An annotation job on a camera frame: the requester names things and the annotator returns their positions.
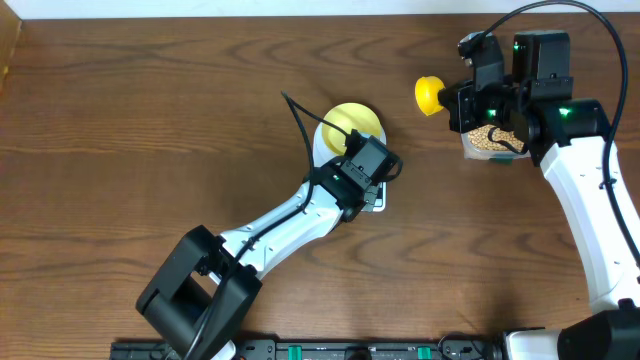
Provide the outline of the yellow measuring scoop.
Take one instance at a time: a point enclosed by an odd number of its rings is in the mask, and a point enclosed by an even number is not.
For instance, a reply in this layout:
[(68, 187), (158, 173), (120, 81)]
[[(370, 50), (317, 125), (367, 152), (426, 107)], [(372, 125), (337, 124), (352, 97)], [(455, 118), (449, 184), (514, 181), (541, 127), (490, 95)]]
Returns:
[(420, 111), (431, 116), (443, 109), (438, 94), (445, 88), (443, 81), (436, 76), (421, 77), (416, 81), (414, 95)]

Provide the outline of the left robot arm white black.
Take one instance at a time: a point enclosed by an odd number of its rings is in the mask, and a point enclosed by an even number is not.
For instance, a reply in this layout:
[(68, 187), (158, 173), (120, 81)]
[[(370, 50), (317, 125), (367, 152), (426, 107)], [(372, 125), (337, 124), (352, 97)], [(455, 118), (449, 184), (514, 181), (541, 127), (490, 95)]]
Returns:
[(262, 280), (299, 248), (352, 221), (401, 159), (354, 132), (343, 155), (312, 166), (295, 194), (260, 218), (220, 234), (187, 232), (136, 301), (137, 311), (182, 359), (231, 359), (233, 339)]

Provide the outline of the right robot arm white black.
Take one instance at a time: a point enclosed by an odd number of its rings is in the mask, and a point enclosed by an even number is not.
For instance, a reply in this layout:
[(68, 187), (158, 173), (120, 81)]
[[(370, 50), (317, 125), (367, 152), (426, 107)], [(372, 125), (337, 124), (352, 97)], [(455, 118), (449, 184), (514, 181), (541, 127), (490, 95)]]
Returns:
[(592, 314), (562, 330), (506, 332), (490, 359), (636, 359), (639, 356), (639, 216), (621, 177), (612, 127), (595, 99), (575, 99), (564, 31), (514, 37), (513, 65), (492, 34), (458, 44), (470, 80), (438, 92), (460, 134), (489, 125), (514, 133), (559, 199), (587, 279)]

